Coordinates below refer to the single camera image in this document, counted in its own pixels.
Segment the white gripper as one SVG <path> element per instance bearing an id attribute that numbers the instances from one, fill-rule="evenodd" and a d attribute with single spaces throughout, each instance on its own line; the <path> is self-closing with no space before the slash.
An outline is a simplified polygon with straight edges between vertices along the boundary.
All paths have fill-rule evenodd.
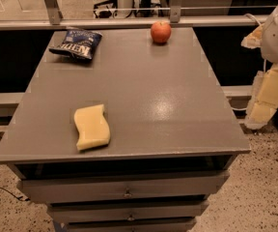
<path id="1" fill-rule="evenodd" d="M 266 19 L 243 38 L 246 48 L 261 48 L 262 57 L 274 63 L 267 72 L 258 72 L 254 78 L 252 97 L 246 109 L 244 125 L 251 130 L 265 126 L 278 109 L 278 6 Z"/>

